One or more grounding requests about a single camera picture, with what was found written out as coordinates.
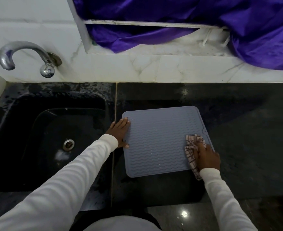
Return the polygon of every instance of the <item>checkered cloth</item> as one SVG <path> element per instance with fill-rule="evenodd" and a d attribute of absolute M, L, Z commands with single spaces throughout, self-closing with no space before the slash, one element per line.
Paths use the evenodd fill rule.
<path fill-rule="evenodd" d="M 184 147 L 184 151 L 186 154 L 187 159 L 189 160 L 189 164 L 190 164 L 190 168 L 193 171 L 195 178 L 200 181 L 202 178 L 198 172 L 198 168 L 196 165 L 196 160 L 194 158 L 193 152 L 194 149 L 198 150 L 198 147 L 195 145 L 194 142 L 202 142 L 203 146 L 206 148 L 207 144 L 205 142 L 205 140 L 203 139 L 203 137 L 198 136 L 198 135 L 187 135 L 186 136 L 186 143 L 187 146 Z"/>

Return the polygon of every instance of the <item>white long sleeve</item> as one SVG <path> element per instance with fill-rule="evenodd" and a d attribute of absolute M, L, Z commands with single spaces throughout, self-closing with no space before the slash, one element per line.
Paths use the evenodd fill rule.
<path fill-rule="evenodd" d="M 220 171 L 215 168 L 204 168 L 200 176 L 211 199 L 220 231 L 256 231 L 256 227 L 244 213 Z"/>
<path fill-rule="evenodd" d="M 118 146 L 111 135 L 94 141 L 12 210 L 0 217 L 0 230 L 68 231 L 102 164 Z"/>

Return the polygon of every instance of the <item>gray silicone mat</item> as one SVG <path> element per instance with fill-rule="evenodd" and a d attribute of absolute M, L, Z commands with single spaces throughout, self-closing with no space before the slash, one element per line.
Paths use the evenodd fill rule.
<path fill-rule="evenodd" d="M 184 153 L 186 135 L 198 134 L 212 143 L 198 108 L 184 106 L 124 112 L 130 129 L 124 141 L 125 170 L 129 177 L 141 177 L 190 169 Z"/>

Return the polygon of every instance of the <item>purple curtain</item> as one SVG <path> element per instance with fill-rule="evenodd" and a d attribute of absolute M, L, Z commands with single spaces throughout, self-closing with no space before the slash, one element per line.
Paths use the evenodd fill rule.
<path fill-rule="evenodd" d="M 201 23 L 227 26 L 245 62 L 283 70 L 283 0 L 73 0 L 82 19 Z M 118 53 L 161 44 L 196 29 L 87 25 L 97 44 Z"/>

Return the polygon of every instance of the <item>faucet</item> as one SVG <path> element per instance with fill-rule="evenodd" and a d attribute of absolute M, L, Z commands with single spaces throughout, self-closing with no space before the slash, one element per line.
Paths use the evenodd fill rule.
<path fill-rule="evenodd" d="M 45 78 L 51 78 L 55 74 L 55 66 L 60 66 L 62 61 L 56 54 L 48 53 L 39 45 L 36 45 L 28 41 L 13 41 L 7 43 L 0 49 L 0 65 L 6 70 L 15 69 L 13 62 L 13 54 L 20 49 L 32 49 L 35 50 L 42 60 L 44 65 L 40 67 L 40 74 Z"/>

